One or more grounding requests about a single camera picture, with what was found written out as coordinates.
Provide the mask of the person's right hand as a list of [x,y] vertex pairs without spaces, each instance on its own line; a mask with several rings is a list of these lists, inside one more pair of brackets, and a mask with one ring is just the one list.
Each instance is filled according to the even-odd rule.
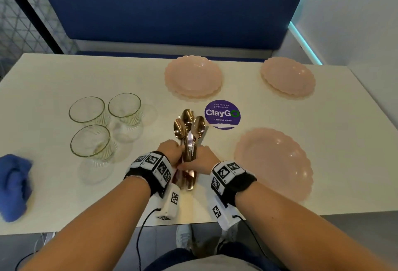
[[202,163],[202,172],[197,173],[204,175],[210,175],[213,168],[221,162],[209,146],[203,145],[199,146],[196,158],[192,161],[200,161]]

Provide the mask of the person's left hand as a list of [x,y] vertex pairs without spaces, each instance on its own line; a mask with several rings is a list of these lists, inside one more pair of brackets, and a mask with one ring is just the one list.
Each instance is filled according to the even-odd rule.
[[157,151],[164,154],[166,158],[169,160],[172,167],[174,166],[174,142],[175,140],[166,140],[160,143]]

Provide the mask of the person's left forearm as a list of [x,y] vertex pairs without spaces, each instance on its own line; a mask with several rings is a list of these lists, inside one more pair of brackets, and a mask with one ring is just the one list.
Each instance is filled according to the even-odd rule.
[[124,179],[67,224],[20,271],[112,271],[150,196],[143,178]]

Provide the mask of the person's right forearm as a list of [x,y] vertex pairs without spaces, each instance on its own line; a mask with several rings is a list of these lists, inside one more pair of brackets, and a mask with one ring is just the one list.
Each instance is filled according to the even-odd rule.
[[396,271],[325,219],[259,182],[237,192],[235,203],[290,271]]

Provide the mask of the black left wrist marker band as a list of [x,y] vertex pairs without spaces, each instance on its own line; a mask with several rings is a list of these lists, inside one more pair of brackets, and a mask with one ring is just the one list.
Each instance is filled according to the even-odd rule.
[[153,151],[136,158],[127,170],[124,179],[133,176],[141,177],[148,183],[152,196],[157,193],[160,198],[164,198],[175,172],[165,154]]

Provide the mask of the black wrist marker band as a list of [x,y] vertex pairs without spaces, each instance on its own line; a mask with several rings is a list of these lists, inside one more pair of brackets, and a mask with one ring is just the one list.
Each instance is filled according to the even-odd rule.
[[241,168],[235,161],[223,161],[216,164],[210,174],[211,189],[221,203],[236,207],[237,193],[245,191],[257,178]]
[[175,172],[165,154],[153,151],[136,158],[127,170],[124,179],[133,176],[141,177],[148,183],[152,196],[157,193],[160,198],[164,198]]

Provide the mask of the black right wrist marker band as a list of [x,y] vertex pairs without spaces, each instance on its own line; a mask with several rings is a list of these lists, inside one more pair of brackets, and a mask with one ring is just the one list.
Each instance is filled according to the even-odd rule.
[[245,191],[257,178],[241,168],[235,161],[223,161],[216,164],[210,174],[211,189],[221,203],[236,207],[237,193]]

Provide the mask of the round purple sticker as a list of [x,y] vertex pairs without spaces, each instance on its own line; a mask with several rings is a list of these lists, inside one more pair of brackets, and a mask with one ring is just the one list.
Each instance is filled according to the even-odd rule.
[[205,108],[205,119],[211,126],[220,130],[231,130],[241,121],[241,113],[235,104],[218,99]]

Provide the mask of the pink scalloped plate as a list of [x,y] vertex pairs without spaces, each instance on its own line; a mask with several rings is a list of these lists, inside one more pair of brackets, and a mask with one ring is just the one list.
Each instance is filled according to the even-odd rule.
[[199,97],[192,97],[192,96],[185,96],[182,95],[178,92],[176,92],[175,90],[173,90],[172,88],[167,86],[167,90],[168,92],[170,92],[175,98],[178,98],[182,101],[185,102],[202,102],[211,98],[214,98],[216,95],[218,95],[220,93],[220,91],[222,90],[223,85],[221,85],[217,90],[215,90],[214,92],[207,94],[205,96],[199,96]]
[[223,84],[223,73],[213,61],[201,56],[172,59],[165,68],[164,81],[173,93],[189,98],[205,98]]
[[246,132],[236,144],[234,160],[258,182],[297,203],[312,191],[311,161],[301,146],[281,131],[255,128]]
[[260,69],[261,77],[273,88],[295,97],[305,97],[315,91],[316,79],[305,65],[286,57],[271,57]]

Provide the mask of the person's white left shoe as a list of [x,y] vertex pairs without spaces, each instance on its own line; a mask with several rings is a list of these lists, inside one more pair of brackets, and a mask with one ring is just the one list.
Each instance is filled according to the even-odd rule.
[[176,229],[176,248],[192,251],[193,232],[191,224],[180,224]]

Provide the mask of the person's white shoe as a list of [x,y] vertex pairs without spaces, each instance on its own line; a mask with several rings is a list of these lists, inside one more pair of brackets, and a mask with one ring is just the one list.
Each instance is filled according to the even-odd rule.
[[218,240],[217,246],[215,248],[215,254],[219,251],[219,249],[226,243],[235,242],[236,236],[238,233],[238,223],[231,226],[227,230],[221,230],[221,236]]
[[176,229],[176,248],[192,251],[193,232],[191,224],[180,224]]

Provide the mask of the clear ribbed glass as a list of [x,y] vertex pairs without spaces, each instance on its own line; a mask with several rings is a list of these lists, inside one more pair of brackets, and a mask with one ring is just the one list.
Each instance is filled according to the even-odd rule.
[[102,125],[89,125],[80,129],[70,142],[71,152],[102,167],[110,163],[117,151],[109,129]]
[[142,121],[142,100],[136,94],[118,94],[109,101],[107,108],[127,129],[137,127]]
[[84,97],[74,102],[68,111],[69,118],[83,127],[101,125],[107,127],[110,117],[105,102],[98,97]]

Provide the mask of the person's white right shoe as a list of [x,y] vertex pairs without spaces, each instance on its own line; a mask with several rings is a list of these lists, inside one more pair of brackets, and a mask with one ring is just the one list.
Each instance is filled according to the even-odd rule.
[[215,254],[219,251],[219,249],[226,243],[235,242],[236,236],[238,233],[238,223],[231,226],[227,230],[221,230],[221,236],[218,240],[217,246],[215,248]]

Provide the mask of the person's blue trousers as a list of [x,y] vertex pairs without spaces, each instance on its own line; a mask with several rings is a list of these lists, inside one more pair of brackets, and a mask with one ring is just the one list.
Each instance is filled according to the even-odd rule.
[[[251,263],[262,271],[284,271],[276,263],[264,256],[255,254],[247,246],[240,242],[229,242],[224,244],[216,255],[226,255]],[[192,252],[176,248],[162,255],[148,265],[144,271],[163,271],[173,265],[186,261],[198,259]]]

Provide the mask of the person's grey shirt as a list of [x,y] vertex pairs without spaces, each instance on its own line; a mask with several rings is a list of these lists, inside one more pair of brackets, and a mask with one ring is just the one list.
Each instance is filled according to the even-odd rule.
[[173,265],[163,271],[262,271],[244,260],[226,255],[213,255]]

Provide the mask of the blue upholstered bench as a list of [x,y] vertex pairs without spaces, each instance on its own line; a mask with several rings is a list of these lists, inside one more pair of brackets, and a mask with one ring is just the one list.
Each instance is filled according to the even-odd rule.
[[80,54],[260,62],[301,0],[49,0]]

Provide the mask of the cyan light strip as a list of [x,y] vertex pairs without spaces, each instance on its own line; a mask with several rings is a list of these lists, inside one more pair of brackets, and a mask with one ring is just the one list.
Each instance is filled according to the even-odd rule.
[[306,38],[302,36],[301,32],[296,28],[294,20],[292,19],[288,26],[289,31],[300,45],[301,49],[305,52],[306,56],[310,59],[313,64],[323,65],[324,63],[318,57],[316,52],[311,48]]

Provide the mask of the blue cloth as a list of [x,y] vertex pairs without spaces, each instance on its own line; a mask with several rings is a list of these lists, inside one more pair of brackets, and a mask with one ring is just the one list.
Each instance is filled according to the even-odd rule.
[[14,154],[0,157],[0,215],[7,223],[18,220],[27,211],[32,194],[31,168],[31,161]]

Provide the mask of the black metal post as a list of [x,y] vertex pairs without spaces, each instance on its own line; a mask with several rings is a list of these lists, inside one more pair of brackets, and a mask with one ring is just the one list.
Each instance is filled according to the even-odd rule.
[[48,31],[42,20],[34,11],[33,7],[28,2],[28,0],[15,0],[15,2],[18,4],[20,9],[27,16],[27,18],[33,24],[33,26],[37,29],[38,33],[47,43],[52,52],[55,54],[64,54],[61,47],[59,47],[58,43],[52,37],[51,33]]

